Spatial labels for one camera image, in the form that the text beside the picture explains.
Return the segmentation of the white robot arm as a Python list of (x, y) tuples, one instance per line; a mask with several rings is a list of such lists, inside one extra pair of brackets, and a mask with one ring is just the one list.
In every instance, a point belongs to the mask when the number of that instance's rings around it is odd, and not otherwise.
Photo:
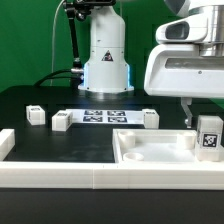
[(140, 0), (121, 19), (94, 7), (81, 90), (224, 99), (224, 0)]

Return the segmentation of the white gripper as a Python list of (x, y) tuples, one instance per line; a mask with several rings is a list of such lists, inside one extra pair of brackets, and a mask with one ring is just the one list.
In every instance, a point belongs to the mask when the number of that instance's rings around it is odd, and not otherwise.
[(156, 41), (144, 90), (149, 95), (182, 97), (190, 128), (191, 98), (224, 98), (224, 13), (196, 13), (164, 24), (156, 31)]

